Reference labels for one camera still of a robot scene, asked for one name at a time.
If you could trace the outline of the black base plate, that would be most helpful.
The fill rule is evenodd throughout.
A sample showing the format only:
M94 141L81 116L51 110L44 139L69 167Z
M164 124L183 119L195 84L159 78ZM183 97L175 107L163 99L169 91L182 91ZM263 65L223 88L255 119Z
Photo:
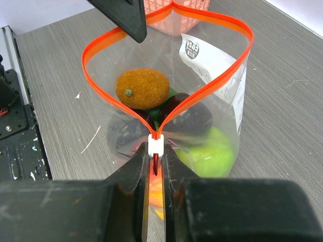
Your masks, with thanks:
M52 174L34 108L23 101L16 71L1 65L1 181L25 179Z

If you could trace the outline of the pink plastic basket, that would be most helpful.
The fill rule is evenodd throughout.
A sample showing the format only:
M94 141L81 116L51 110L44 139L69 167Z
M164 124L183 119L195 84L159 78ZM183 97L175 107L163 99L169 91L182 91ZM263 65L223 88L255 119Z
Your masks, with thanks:
M150 14L155 12L172 1L169 0L144 0L145 13ZM199 10L207 11L210 0L186 0L186 1L175 1L176 3ZM150 27L159 30L163 33L172 36L180 36L181 33L187 33L200 21L197 19L182 16L172 11L165 19L149 25Z

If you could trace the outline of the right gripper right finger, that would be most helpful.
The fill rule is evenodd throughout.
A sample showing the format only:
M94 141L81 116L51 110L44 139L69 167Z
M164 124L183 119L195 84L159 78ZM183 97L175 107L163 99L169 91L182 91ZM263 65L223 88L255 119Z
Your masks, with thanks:
M166 241L322 241L322 227L297 183L202 178L170 145L163 156Z

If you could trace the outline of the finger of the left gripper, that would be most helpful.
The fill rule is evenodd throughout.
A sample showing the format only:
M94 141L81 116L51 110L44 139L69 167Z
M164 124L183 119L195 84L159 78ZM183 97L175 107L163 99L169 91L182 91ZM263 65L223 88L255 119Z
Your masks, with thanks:
M88 2L137 43L142 43L147 37L143 0L88 0Z

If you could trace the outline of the dark brown toy fruit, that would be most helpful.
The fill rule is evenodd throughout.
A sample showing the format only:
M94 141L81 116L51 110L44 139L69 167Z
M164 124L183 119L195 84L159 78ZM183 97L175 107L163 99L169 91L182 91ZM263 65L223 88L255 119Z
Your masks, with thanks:
M146 142L150 130L141 120L121 110L112 114L107 127L107 143L114 151L132 154L142 142Z

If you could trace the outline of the dark green toy avocado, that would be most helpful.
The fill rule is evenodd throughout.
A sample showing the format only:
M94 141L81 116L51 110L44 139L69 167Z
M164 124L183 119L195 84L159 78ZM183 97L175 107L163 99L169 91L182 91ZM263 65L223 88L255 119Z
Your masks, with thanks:
M161 105L159 105L155 108L144 110L153 119L156 129L159 127L159 118L160 118L161 110L163 109L163 107L166 104L166 102L168 101L168 99L170 99L172 96L176 95L177 93L178 92L175 91L173 88L170 88L169 95L166 98L164 103L162 103Z

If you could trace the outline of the light green toy apple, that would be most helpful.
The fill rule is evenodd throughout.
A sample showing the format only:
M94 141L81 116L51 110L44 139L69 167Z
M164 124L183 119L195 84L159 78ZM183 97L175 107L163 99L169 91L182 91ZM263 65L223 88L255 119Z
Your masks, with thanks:
M187 151L175 150L179 159L200 177L227 177L236 160L230 139L218 128L211 128L202 145Z

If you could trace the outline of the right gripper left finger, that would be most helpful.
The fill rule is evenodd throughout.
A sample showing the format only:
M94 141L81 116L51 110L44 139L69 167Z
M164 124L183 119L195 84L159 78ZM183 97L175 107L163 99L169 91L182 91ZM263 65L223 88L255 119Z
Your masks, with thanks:
M147 148L104 180L2 182L1 241L146 241Z

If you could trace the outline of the red yellow toy mango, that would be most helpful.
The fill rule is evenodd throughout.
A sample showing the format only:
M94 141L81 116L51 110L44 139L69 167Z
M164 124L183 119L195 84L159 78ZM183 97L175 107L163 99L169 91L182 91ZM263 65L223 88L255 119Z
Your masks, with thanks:
M155 175L152 162L150 163L149 204L158 208L164 206L162 168L158 168Z

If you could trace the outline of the clear zip top bag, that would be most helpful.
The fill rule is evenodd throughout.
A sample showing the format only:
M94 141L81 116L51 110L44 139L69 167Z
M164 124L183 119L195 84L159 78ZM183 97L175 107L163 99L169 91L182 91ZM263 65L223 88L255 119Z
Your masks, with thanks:
M150 146L149 203L163 217L162 145L201 177L227 177L237 158L254 34L209 1L92 1L116 27L82 54L108 104L107 140L125 163Z

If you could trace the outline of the yellow toy pear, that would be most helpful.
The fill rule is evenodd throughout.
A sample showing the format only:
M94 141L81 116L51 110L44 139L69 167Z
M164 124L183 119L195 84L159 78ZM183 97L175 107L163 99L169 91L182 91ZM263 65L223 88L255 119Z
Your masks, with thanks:
M162 211L158 209L155 209L154 211L160 219L164 220L164 213Z

